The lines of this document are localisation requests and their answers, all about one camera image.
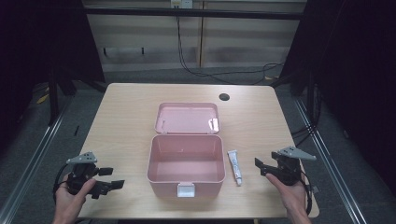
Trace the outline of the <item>pink plastic storage box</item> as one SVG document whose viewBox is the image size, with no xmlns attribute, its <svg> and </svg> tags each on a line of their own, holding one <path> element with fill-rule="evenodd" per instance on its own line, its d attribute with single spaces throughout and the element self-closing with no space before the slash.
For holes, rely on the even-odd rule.
<svg viewBox="0 0 396 224">
<path fill-rule="evenodd" d="M 147 178 L 159 197 L 215 197 L 226 177 L 218 107 L 162 103 L 155 122 Z"/>
</svg>

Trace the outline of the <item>person's right hand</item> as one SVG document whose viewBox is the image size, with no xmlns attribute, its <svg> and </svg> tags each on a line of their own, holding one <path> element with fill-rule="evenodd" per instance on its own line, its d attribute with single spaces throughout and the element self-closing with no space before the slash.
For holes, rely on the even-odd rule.
<svg viewBox="0 0 396 224">
<path fill-rule="evenodd" d="M 305 190 L 301 183 L 297 183 L 293 186 L 287 186 L 274 175 L 267 174 L 265 177 L 279 191 L 282 203 L 284 204 L 289 217 L 307 216 L 305 211 Z"/>
</svg>

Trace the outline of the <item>black curtain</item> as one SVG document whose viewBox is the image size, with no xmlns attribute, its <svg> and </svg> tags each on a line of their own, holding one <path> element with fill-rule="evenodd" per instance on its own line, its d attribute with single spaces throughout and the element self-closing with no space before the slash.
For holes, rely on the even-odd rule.
<svg viewBox="0 0 396 224">
<path fill-rule="evenodd" d="M 318 85 L 396 197 L 396 0 L 306 0 L 280 78 Z"/>
<path fill-rule="evenodd" d="M 0 153 L 7 150 L 38 83 L 105 80 L 82 0 L 0 0 Z"/>
</svg>

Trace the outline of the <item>white wall outlet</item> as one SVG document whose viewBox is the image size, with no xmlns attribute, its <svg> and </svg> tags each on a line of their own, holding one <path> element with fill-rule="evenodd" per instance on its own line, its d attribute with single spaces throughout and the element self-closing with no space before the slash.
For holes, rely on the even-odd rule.
<svg viewBox="0 0 396 224">
<path fill-rule="evenodd" d="M 192 9 L 193 1 L 192 0 L 170 0 L 171 8 L 185 8 Z"/>
</svg>

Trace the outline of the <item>black horizontal metal bar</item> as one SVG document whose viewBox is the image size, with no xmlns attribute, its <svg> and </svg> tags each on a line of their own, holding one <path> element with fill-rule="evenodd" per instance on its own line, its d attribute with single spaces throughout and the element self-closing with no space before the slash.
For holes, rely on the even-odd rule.
<svg viewBox="0 0 396 224">
<path fill-rule="evenodd" d="M 131 16 L 174 16 L 197 18 L 236 18 L 260 20 L 299 21 L 303 13 L 264 12 L 214 9 L 171 9 L 171 8 L 134 8 L 134 7 L 84 7 L 86 14 L 131 15 Z"/>
</svg>

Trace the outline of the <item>person's left hand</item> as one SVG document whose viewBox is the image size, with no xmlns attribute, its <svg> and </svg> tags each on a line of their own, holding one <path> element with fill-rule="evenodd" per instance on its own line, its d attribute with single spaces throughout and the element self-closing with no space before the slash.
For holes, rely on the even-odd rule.
<svg viewBox="0 0 396 224">
<path fill-rule="evenodd" d="M 79 193 L 76 195 L 69 193 L 66 180 L 67 176 L 65 175 L 63 183 L 55 192 L 56 203 L 54 217 L 78 219 L 82 206 L 86 202 L 86 196 L 93 188 L 96 180 L 92 178 L 85 182 Z"/>
</svg>

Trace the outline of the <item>white ointment tube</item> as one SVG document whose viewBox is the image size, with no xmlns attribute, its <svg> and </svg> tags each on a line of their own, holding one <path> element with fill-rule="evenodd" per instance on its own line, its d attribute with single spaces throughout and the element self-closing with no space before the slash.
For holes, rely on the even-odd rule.
<svg viewBox="0 0 396 224">
<path fill-rule="evenodd" d="M 233 174 L 234 174 L 234 179 L 238 187 L 242 185 L 242 175 L 241 171 L 239 168 L 239 163 L 237 159 L 237 151 L 236 150 L 230 150 L 227 152 L 230 163 L 233 167 Z"/>
</svg>

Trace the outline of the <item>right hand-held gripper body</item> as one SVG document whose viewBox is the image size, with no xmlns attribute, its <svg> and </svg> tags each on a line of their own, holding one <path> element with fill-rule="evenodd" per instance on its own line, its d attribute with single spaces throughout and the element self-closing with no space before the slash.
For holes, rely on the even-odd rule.
<svg viewBox="0 0 396 224">
<path fill-rule="evenodd" d="M 277 162 L 273 175 L 287 186 L 292 186 L 301 180 L 301 160 L 315 161 L 317 159 L 316 156 L 297 147 L 285 147 L 273 151 L 271 156 Z"/>
</svg>

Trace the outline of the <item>metal floor rail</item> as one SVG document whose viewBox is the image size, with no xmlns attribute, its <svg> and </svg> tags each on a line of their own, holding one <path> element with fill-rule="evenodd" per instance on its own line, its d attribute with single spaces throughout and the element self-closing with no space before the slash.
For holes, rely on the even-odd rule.
<svg viewBox="0 0 396 224">
<path fill-rule="evenodd" d="M 4 206 L 0 209 L 0 224 L 11 224 L 41 162 L 44 160 L 44 157 L 50 148 L 53 138 L 62 124 L 64 113 L 71 102 L 71 96 L 64 98 L 64 104 L 62 105 L 61 110 L 56 112 L 55 118 L 51 118 L 47 123 L 45 132 L 39 138 L 37 145 L 35 145 L 34 153 L 24 164 L 23 173 L 21 175 L 14 176 L 14 179 L 17 179 L 18 182 L 8 194 Z"/>
<path fill-rule="evenodd" d="M 312 138 L 318 154 L 322 158 L 324 166 L 326 167 L 352 222 L 354 224 L 368 224 L 359 204 L 347 186 L 345 179 L 335 164 L 332 154 L 323 141 L 319 131 L 314 128 L 314 125 L 308 118 L 307 109 L 304 105 L 304 102 L 301 99 L 295 99 L 294 103 L 304 122 L 304 126 L 308 129 L 309 136 Z"/>
</svg>

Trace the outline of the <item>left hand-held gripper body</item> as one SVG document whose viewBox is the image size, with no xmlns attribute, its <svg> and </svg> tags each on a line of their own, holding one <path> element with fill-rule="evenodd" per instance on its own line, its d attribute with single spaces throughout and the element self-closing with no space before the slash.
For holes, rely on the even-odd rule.
<svg viewBox="0 0 396 224">
<path fill-rule="evenodd" d="M 71 194 L 78 194 L 85 182 L 99 173 L 99 169 L 95 165 L 96 162 L 97 159 L 91 151 L 66 161 L 67 165 L 73 166 L 72 172 L 66 180 L 68 191 Z"/>
</svg>

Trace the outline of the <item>black metal stand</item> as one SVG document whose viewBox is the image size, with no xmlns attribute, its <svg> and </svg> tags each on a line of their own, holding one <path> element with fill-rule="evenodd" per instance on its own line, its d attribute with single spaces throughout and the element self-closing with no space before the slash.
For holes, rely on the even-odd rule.
<svg viewBox="0 0 396 224">
<path fill-rule="evenodd" d="M 49 126 L 51 126 L 59 115 L 57 77 L 53 69 L 49 71 L 49 105 Z"/>
</svg>

